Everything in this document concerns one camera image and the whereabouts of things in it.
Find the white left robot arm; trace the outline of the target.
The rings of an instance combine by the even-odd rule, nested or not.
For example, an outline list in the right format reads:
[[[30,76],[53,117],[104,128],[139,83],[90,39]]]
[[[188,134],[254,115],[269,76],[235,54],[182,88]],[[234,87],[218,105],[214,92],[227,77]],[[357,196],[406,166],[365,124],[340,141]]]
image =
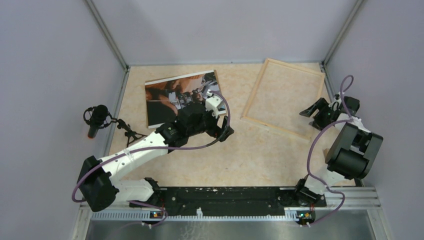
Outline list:
[[[86,158],[82,164],[72,200],[87,203],[93,212],[100,212],[118,202],[140,201],[149,207],[160,202],[160,193],[147,180],[124,182],[122,178],[160,156],[172,151],[191,151],[186,144],[192,136],[206,133],[214,141],[195,147],[204,149],[223,142],[234,130],[226,100],[213,96],[205,103],[190,103],[181,109],[175,120],[160,125],[155,131],[115,154],[96,159]]]

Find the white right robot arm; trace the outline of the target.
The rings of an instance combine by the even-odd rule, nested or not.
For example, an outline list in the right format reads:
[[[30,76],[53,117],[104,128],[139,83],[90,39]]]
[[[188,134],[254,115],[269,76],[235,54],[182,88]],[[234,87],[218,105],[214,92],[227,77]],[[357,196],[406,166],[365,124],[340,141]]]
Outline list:
[[[335,127],[339,134],[325,157],[325,165],[298,181],[293,192],[297,205],[316,204],[327,187],[343,180],[363,179],[370,172],[384,138],[364,127],[361,118],[356,116],[359,108],[358,99],[336,95],[331,103],[321,97],[299,113],[312,117],[310,125],[315,129]]]

